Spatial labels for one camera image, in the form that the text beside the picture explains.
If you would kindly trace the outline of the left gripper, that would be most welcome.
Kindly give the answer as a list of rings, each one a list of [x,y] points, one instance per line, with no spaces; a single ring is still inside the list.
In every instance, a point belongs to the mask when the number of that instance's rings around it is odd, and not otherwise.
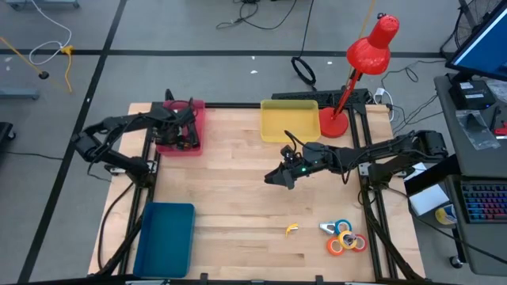
[[[186,151],[189,144],[192,150],[200,148],[199,135],[195,128],[196,117],[192,103],[179,112],[164,108],[159,109],[160,117],[154,125],[154,133],[157,139],[175,139],[174,148],[179,151]],[[183,127],[189,127],[188,139],[184,135],[178,135]]]

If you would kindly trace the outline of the red desk lamp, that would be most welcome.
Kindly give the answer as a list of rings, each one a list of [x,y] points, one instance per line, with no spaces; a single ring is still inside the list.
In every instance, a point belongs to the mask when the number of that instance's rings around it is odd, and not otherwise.
[[[319,111],[321,135],[327,138],[337,138],[347,131],[349,119],[343,113],[345,103],[364,74],[379,75],[388,68],[391,59],[389,44],[399,31],[399,26],[400,22],[397,17],[383,14],[368,36],[360,38],[349,47],[346,58],[353,68],[352,77],[337,106]]]

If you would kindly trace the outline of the black floor fan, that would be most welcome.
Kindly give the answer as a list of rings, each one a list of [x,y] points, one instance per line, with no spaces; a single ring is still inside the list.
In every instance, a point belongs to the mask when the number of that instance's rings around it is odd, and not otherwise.
[[[502,0],[459,0],[459,16],[453,31],[457,48],[461,48]]]

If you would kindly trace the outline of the black mini computer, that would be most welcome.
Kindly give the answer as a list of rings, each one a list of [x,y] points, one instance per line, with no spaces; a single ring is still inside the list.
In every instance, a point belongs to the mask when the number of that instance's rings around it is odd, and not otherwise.
[[[483,110],[496,102],[484,81],[453,82],[449,93],[458,110]]]

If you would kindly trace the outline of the black computer monitor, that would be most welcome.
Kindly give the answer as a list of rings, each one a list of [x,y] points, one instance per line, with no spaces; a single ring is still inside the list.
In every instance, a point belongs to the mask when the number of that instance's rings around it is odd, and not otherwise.
[[[457,48],[446,67],[507,82],[507,0]]]

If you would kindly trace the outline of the grey desk foot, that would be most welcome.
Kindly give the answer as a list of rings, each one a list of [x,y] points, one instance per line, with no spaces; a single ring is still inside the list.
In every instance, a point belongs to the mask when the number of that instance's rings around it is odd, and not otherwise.
[[[27,8],[43,8],[46,6],[73,6],[75,9],[80,8],[78,0],[0,0],[13,10],[22,11]]]
[[[0,99],[32,99],[38,100],[40,97],[37,89],[21,89],[0,87]]]

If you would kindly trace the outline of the yellow translucent plastic bin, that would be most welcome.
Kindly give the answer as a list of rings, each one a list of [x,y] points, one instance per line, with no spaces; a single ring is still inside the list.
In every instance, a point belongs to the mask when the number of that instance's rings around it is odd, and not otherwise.
[[[263,100],[260,133],[267,143],[289,143],[285,131],[302,142],[321,136],[318,103],[313,100]]]

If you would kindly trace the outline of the white box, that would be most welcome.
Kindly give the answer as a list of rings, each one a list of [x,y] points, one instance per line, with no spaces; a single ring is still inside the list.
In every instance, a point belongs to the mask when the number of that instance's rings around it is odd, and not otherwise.
[[[449,201],[448,195],[441,186],[435,184],[409,198],[416,216],[423,215]]]

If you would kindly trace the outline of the rainbow backlit keyboard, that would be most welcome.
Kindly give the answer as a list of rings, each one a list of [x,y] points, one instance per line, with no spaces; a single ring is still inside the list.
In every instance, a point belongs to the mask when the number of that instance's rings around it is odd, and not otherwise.
[[[507,183],[463,180],[457,192],[468,223],[507,223]]]

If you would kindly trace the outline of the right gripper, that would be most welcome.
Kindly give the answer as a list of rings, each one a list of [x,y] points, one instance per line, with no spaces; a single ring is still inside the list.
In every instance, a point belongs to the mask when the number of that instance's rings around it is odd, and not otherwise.
[[[264,179],[266,184],[285,185],[292,190],[295,187],[294,177],[309,176],[324,169],[337,169],[336,154],[319,142],[308,142],[303,145],[301,152],[295,152],[296,161],[292,164],[283,162],[283,165],[267,173]]]

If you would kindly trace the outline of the pink translucent plastic bin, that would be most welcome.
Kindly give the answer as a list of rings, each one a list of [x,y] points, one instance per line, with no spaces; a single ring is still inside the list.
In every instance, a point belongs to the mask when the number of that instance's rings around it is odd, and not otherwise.
[[[175,112],[181,111],[183,108],[188,106],[187,101],[165,101],[163,104],[164,108],[173,110]],[[196,117],[195,128],[200,139],[200,148],[192,150],[191,146],[186,151],[179,151],[171,146],[156,146],[156,150],[163,156],[167,157],[196,157],[201,156],[204,150],[204,125],[205,125],[205,103],[202,100],[194,100],[192,102],[192,108],[194,109],[194,116]],[[188,138],[189,127],[183,127],[178,135],[184,135]]]

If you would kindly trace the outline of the red tape roll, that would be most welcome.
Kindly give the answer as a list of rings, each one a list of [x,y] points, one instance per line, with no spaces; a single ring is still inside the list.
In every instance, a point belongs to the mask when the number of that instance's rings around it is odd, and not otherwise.
[[[354,251],[356,253],[363,252],[368,247],[367,239],[361,234],[356,235],[355,242],[356,242],[356,244],[353,246],[352,251]]]

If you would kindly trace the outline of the yellow tape roll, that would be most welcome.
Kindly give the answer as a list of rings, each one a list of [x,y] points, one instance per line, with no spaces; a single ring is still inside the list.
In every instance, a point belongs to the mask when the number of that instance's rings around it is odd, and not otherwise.
[[[338,235],[338,238],[339,238],[339,241],[341,243],[341,245],[345,248],[345,249],[352,249],[353,246],[356,244],[356,242],[354,241],[353,244],[351,246],[347,246],[344,241],[343,241],[343,236],[345,234],[353,234],[355,236],[355,239],[356,239],[356,235],[352,232],[352,231],[344,231],[342,232],[340,235]]]

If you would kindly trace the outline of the white charger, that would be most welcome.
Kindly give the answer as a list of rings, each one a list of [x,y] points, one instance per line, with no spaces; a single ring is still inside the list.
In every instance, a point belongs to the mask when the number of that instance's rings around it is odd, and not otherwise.
[[[374,93],[374,95],[372,96],[373,97],[373,101],[376,105],[381,105],[382,104],[382,99],[383,99],[383,96],[386,95],[387,98],[389,99],[389,104],[393,104],[393,98],[391,96],[391,94],[386,91],[384,88],[382,87],[379,87],[376,92]]]

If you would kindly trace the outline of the orange tape roll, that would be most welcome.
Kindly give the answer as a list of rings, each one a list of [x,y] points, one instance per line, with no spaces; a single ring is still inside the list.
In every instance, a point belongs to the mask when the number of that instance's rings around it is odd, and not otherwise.
[[[338,237],[331,237],[326,243],[326,248],[328,253],[335,257],[340,256],[345,251]]]

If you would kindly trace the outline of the blue plastic bin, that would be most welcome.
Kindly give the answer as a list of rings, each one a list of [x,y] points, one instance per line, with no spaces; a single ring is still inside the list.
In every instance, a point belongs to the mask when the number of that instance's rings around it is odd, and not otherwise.
[[[133,275],[181,279],[189,273],[196,208],[191,203],[151,202],[143,212]]]

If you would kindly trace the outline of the clear plastic bag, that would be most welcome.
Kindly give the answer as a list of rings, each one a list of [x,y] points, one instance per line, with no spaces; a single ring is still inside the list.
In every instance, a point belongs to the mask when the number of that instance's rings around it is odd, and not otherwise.
[[[479,110],[457,110],[456,119],[476,150],[497,149],[501,146],[491,130],[486,126],[486,122]]]

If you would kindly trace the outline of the grey cart desk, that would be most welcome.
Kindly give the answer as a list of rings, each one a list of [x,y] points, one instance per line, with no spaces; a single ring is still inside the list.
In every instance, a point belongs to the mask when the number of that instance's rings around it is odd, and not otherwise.
[[[469,223],[461,185],[467,182],[507,185],[507,139],[499,148],[476,150],[456,118],[456,107],[446,76],[434,78],[444,118],[455,153],[437,165],[451,195],[457,214],[457,232],[463,246],[464,261],[473,273],[484,276],[507,276],[507,215],[496,222]]]

